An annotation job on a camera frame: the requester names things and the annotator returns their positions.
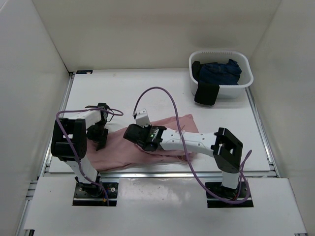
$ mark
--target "clothing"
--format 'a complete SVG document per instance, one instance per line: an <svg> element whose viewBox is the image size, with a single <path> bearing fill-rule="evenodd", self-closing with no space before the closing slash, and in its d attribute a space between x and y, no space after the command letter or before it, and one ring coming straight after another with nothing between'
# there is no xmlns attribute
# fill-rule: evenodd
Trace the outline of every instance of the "clothing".
<svg viewBox="0 0 315 236"><path fill-rule="evenodd" d="M236 61L229 59L227 64L217 62L200 64L195 61L192 74L197 81L215 85L238 85L242 70Z"/></svg>
<svg viewBox="0 0 315 236"><path fill-rule="evenodd" d="M185 115L179 118L181 129L186 132L198 133L192 115ZM152 122L152 125L165 126L178 130L175 117L170 117ZM126 128L109 133L104 149L96 151L97 144L88 140L87 158L92 166L98 171L111 171L125 169L135 165L156 164L156 163L176 163L183 161L183 151L158 150L155 152L145 152L139 146L123 138Z"/></svg>

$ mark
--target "pink fabric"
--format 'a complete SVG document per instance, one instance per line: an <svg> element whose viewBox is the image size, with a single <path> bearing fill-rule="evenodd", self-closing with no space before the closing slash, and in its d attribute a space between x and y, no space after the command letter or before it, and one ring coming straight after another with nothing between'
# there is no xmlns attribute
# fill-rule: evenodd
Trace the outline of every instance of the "pink fabric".
<svg viewBox="0 0 315 236"><path fill-rule="evenodd" d="M186 132L198 133L192 115L179 118L181 129ZM152 125L165 126L177 130L175 117L152 122ZM109 133L104 149L96 151L96 144L88 140L87 158L98 171L125 169L141 164L175 163L182 161L178 156L185 155L183 151L155 151L145 152L137 145L123 138L126 128Z"/></svg>

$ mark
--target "pink towel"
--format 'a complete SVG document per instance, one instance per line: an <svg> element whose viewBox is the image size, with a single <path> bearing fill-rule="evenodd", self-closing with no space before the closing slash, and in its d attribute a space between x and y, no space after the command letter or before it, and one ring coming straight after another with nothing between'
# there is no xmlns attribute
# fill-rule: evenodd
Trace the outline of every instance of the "pink towel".
<svg viewBox="0 0 315 236"><path fill-rule="evenodd" d="M192 115L180 117L179 121L181 130L198 133ZM160 125L177 130L175 117L154 121L152 125ZM88 140L87 158L96 170L111 171L141 164L176 163L183 161L179 156L183 156L185 153L180 150L143 151L139 146L123 138L125 130L126 128L123 128L116 132L109 133L105 148L99 151L95 150L96 144Z"/></svg>

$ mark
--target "white plastic basket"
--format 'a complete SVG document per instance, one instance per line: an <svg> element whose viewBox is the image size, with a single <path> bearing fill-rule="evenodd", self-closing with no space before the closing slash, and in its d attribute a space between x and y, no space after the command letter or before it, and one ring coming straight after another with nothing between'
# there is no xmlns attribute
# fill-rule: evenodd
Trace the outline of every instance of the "white plastic basket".
<svg viewBox="0 0 315 236"><path fill-rule="evenodd" d="M225 50L207 50L207 51L197 51L191 54L189 57L189 73L190 73L190 90L193 95L196 94L198 88L198 81L196 81L192 76L191 65L194 61L199 61L201 64L218 62L218 63L228 63L229 59L237 61L240 66L242 73L239 85L220 85L219 93L217 98L221 99L232 99L237 98L241 92L250 86L254 81L252 76L252 71L250 64L243 54L236 51L225 51Z"/></svg>

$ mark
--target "dark blue clothing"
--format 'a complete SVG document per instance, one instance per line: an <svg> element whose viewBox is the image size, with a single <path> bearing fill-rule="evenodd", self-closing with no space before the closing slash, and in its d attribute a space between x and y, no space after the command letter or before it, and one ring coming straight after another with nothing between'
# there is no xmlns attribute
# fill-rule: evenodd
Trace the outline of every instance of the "dark blue clothing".
<svg viewBox="0 0 315 236"><path fill-rule="evenodd" d="M238 85L241 73L241 68L232 59L228 60L228 64L207 63L201 65L199 81L215 85Z"/></svg>

